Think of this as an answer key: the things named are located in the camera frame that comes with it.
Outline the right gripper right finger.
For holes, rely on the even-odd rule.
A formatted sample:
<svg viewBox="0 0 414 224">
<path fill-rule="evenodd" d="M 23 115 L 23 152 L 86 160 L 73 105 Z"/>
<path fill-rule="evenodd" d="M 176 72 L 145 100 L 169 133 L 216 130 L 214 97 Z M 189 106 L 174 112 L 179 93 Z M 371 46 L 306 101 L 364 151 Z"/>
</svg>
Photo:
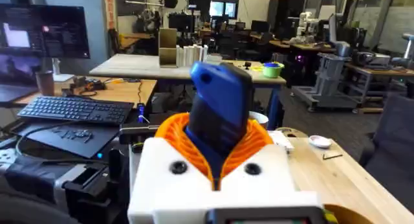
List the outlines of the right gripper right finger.
<svg viewBox="0 0 414 224">
<path fill-rule="evenodd" d="M 293 192 L 288 153 L 257 121 L 249 120 L 246 134 L 223 164 L 222 191 Z"/>
</svg>

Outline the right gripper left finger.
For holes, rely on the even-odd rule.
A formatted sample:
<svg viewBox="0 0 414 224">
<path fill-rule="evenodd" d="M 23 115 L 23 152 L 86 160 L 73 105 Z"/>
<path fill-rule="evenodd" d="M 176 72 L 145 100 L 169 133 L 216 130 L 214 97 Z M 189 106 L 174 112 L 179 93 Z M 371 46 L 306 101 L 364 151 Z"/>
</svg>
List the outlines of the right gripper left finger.
<svg viewBox="0 0 414 224">
<path fill-rule="evenodd" d="M 205 222 L 212 175 L 184 132 L 189 118 L 189 113 L 172 115 L 144 141 L 131 185 L 130 223 Z"/>
</svg>

